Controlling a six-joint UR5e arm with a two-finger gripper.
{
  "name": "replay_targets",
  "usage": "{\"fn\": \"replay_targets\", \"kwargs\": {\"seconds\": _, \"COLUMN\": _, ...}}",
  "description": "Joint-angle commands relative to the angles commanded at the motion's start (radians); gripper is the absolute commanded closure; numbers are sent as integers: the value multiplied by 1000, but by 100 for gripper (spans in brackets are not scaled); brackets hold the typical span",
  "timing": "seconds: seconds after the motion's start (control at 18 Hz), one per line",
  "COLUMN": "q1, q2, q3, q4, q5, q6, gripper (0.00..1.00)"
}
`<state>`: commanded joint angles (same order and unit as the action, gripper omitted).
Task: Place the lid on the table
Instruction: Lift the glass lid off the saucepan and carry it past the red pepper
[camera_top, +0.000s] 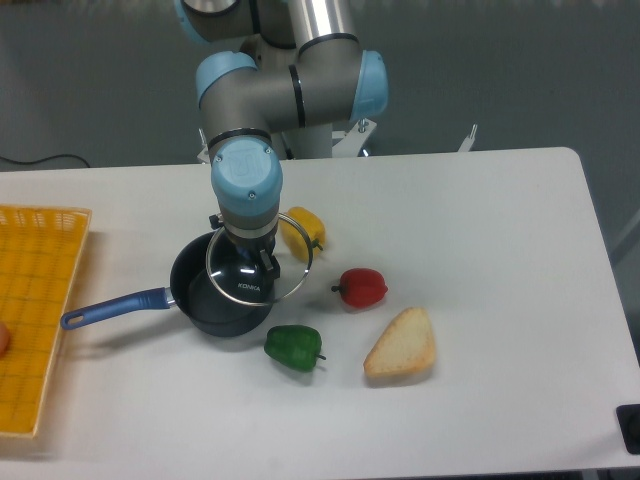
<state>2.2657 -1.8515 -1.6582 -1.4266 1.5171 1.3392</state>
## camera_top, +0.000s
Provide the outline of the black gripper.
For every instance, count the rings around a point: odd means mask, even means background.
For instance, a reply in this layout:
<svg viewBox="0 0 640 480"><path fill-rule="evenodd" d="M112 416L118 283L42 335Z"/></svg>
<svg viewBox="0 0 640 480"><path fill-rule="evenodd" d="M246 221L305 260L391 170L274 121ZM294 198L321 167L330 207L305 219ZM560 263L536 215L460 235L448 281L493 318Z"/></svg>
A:
<svg viewBox="0 0 640 480"><path fill-rule="evenodd" d="M280 264L272 254L278 230L278 216L257 228L241 228L233 223L228 224L221 213L211 215L209 222L213 230L224 228L230 241L237 247L258 255L258 263L268 281L280 278Z"/></svg>

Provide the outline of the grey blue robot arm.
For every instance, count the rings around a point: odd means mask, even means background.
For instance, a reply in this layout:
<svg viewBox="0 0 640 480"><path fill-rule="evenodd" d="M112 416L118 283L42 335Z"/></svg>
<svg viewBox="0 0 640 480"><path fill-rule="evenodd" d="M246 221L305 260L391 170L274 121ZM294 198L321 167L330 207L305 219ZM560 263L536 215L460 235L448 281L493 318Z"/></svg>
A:
<svg viewBox="0 0 640 480"><path fill-rule="evenodd" d="M231 242L274 273L283 185L272 137L382 113L386 67L361 47L346 1L177 1L182 28L200 42L246 37L292 54L215 53L196 70L211 184Z"/></svg>

